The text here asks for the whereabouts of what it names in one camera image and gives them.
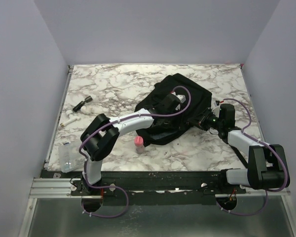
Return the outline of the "black backpack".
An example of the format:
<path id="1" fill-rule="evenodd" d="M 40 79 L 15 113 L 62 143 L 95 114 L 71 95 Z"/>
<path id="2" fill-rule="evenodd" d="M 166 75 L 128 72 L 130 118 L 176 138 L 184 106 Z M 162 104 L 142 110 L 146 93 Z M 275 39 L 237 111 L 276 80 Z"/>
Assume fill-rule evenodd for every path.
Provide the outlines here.
<path id="1" fill-rule="evenodd" d="M 194 117 L 211 106 L 212 93 L 181 74 L 168 75 L 154 85 L 154 90 L 135 107 L 135 111 L 146 109 L 151 114 L 174 114 L 185 107 L 177 116 L 154 118 L 151 127 L 138 129 L 144 146 L 166 145 L 179 138 L 193 125 Z"/>

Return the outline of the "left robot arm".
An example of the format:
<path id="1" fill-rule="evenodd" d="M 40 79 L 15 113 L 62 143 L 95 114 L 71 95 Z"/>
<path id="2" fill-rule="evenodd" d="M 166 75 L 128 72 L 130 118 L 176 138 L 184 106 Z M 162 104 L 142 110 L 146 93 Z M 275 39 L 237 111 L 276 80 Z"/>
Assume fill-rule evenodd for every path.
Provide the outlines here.
<path id="1" fill-rule="evenodd" d="M 83 190 L 89 195 L 99 191 L 103 159 L 111 153 L 119 137 L 139 129 L 150 128 L 156 125 L 159 119 L 169 119 L 179 114 L 185 101 L 184 95 L 172 92 L 150 109 L 142 108 L 132 114 L 115 118 L 108 118 L 105 114 L 96 116 L 80 137 L 82 144 L 79 153 L 85 156 Z"/>

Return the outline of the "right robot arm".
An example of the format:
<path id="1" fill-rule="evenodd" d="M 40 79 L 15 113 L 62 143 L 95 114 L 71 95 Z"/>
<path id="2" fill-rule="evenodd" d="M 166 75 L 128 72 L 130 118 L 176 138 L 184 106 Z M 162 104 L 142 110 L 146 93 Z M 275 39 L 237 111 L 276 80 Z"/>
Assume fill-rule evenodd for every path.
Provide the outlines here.
<path id="1" fill-rule="evenodd" d="M 218 114 L 206 108 L 189 120 L 195 127 L 208 131 L 211 128 L 231 146 L 244 165 L 244 169 L 227 169 L 217 181 L 220 192 L 227 194 L 242 185 L 255 190 L 279 192 L 290 184 L 286 156 L 281 145 L 271 145 L 246 134 L 235 125 L 235 107 L 222 103 L 217 106 Z"/>

